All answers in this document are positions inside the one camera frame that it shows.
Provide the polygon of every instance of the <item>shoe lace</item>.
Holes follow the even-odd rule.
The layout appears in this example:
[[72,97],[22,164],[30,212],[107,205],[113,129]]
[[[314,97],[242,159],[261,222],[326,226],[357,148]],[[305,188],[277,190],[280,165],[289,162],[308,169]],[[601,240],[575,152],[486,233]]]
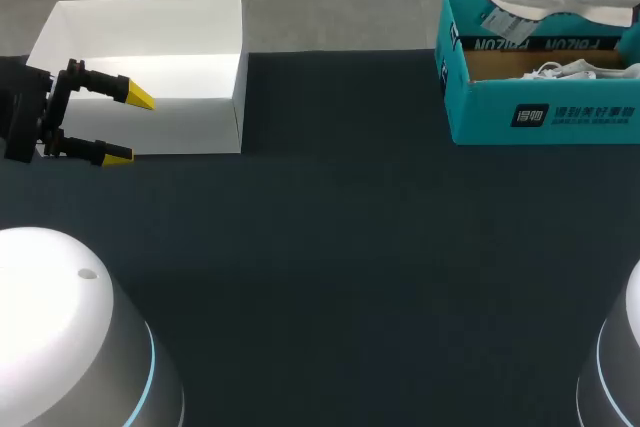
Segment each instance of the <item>shoe lace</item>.
[[524,74],[523,79],[555,79],[559,74],[562,65],[557,62],[547,62],[538,70],[534,70],[530,74]]

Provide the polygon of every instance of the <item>shoe tag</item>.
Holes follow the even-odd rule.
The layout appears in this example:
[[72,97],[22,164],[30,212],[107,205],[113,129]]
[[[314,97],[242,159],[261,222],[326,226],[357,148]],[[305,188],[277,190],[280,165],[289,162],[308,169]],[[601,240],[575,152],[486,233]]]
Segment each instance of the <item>shoe tag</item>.
[[540,22],[535,20],[522,19],[505,12],[499,7],[484,19],[482,27],[499,35],[509,42],[520,45],[524,42],[538,27]]

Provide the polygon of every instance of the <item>black tablecloth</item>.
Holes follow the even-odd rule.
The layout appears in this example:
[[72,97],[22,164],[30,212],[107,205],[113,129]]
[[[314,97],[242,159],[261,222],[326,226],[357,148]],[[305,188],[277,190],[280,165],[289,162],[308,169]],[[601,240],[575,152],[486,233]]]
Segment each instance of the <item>black tablecloth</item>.
[[244,147],[5,161],[0,227],[103,259],[188,427],[575,425],[640,258],[640,147],[457,147],[427,51],[252,56]]

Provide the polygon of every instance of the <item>table surface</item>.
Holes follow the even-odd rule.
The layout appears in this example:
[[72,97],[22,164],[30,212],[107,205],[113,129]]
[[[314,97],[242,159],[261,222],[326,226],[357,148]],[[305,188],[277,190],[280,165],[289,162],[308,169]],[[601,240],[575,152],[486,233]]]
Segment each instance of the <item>table surface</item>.
[[430,51],[253,55],[248,83],[244,155],[2,162],[0,227],[103,259],[188,427],[575,425],[640,147],[455,146]]

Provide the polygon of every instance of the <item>sneaker sole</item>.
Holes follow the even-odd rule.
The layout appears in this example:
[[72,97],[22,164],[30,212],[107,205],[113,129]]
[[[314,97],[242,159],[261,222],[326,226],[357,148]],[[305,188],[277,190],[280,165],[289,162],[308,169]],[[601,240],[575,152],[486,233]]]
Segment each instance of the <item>sneaker sole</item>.
[[539,7],[526,7],[512,4],[502,0],[490,0],[493,4],[506,10],[510,14],[527,20],[540,21],[555,14],[576,14],[597,24],[612,25],[616,27],[631,27],[636,17],[636,7],[602,7],[593,5],[567,6],[561,10],[542,9]]

